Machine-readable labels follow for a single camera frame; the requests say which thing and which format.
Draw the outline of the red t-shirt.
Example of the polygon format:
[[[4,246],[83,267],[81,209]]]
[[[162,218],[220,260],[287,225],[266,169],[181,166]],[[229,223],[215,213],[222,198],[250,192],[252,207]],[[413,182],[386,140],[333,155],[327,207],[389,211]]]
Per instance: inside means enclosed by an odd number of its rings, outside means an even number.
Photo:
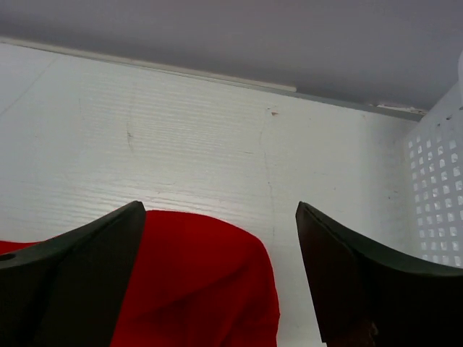
[[[38,242],[3,241],[1,254]],[[205,215],[146,210],[109,346],[275,346],[279,317],[258,238]]]

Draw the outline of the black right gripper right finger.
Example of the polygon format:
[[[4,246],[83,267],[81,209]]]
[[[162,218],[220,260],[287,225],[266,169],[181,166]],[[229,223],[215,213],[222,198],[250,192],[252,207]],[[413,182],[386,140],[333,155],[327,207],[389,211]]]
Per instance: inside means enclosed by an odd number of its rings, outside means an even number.
[[[460,346],[462,270],[396,251],[301,202],[297,233],[327,346]]]

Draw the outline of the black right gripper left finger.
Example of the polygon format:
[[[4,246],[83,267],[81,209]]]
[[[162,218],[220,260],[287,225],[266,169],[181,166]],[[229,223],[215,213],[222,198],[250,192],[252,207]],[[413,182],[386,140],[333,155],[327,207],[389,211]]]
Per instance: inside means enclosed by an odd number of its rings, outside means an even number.
[[[134,201],[1,254],[1,345],[109,346],[144,223]]]

